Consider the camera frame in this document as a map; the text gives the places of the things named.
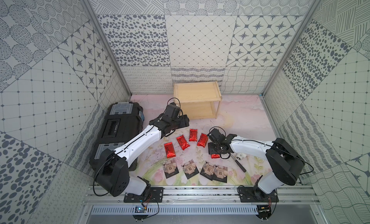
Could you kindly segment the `red tea bag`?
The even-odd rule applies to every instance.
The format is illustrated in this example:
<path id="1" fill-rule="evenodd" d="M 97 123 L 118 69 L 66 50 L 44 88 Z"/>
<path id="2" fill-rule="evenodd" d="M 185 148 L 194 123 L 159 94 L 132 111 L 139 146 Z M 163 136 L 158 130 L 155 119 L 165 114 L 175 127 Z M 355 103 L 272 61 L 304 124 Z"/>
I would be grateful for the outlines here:
<path id="1" fill-rule="evenodd" d="M 212 159 L 220 158 L 221 156 L 219 154 L 211 154 Z"/>
<path id="2" fill-rule="evenodd" d="M 181 135 L 181 136 L 177 137 L 176 140 L 177 140 L 177 142 L 180 145 L 182 150 L 185 150 L 188 147 L 190 147 L 190 144 L 187 142 L 184 135 Z"/>
<path id="3" fill-rule="evenodd" d="M 209 140 L 209 137 L 205 133 L 201 133 L 200 138 L 197 142 L 197 146 L 201 146 L 205 148 L 208 140 Z"/>
<path id="4" fill-rule="evenodd" d="M 189 141 L 190 142 L 197 142 L 198 141 L 198 130 L 197 129 L 190 129 L 189 130 Z"/>
<path id="5" fill-rule="evenodd" d="M 167 158 L 176 157 L 176 153 L 175 153 L 174 146 L 173 146 L 172 142 L 164 144 L 164 149 L 165 149 Z"/>

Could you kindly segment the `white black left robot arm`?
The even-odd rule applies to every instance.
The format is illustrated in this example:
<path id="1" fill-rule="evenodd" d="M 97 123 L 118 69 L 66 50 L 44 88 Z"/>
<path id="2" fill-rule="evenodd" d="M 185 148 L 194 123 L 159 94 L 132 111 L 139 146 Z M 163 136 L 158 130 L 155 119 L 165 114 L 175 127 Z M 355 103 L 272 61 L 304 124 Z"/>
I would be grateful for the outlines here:
<path id="1" fill-rule="evenodd" d="M 189 126 L 189 118 L 180 104 L 167 104 L 166 109 L 137 136 L 114 150 L 104 150 L 94 171 L 94 183 L 102 186 L 108 194 L 117 197 L 122 193 L 150 197 L 150 183 L 143 178 L 129 175 L 129 167 L 148 147 L 177 129 Z"/>

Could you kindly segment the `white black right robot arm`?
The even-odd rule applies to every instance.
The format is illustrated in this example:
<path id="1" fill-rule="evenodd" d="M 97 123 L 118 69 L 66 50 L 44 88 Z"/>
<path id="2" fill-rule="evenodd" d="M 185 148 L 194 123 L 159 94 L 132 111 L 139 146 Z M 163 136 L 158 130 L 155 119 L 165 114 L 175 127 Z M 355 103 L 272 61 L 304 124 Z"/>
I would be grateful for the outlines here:
<path id="1" fill-rule="evenodd" d="M 251 155 L 269 163 L 271 172 L 260 176 L 251 192 L 259 200 L 282 185 L 295 185 L 304 166 L 308 164 L 281 138 L 267 142 L 256 141 L 236 134 L 224 135 L 217 127 L 211 128 L 207 136 L 221 155 Z"/>

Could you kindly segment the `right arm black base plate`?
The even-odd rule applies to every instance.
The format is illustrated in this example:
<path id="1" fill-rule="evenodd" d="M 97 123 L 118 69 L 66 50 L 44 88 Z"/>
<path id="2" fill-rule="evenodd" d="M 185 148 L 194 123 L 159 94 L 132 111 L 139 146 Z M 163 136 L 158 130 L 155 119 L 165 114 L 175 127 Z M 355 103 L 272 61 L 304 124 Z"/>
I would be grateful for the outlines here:
<path id="1" fill-rule="evenodd" d="M 239 186 L 237 188 L 240 201 L 242 203 L 277 203 L 279 198 L 276 190 L 270 194 L 265 194 L 258 187 Z"/>

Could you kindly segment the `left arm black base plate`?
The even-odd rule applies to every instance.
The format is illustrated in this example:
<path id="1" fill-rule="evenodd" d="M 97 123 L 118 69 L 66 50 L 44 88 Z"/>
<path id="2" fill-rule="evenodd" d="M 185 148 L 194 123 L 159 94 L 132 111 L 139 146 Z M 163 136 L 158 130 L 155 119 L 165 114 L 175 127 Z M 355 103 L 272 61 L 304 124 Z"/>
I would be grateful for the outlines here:
<path id="1" fill-rule="evenodd" d="M 126 193 L 124 197 L 124 203 L 144 203 L 148 199 L 150 200 L 149 202 L 161 203 L 163 199 L 163 193 L 163 187 L 151 187 L 146 189 L 141 195 Z"/>

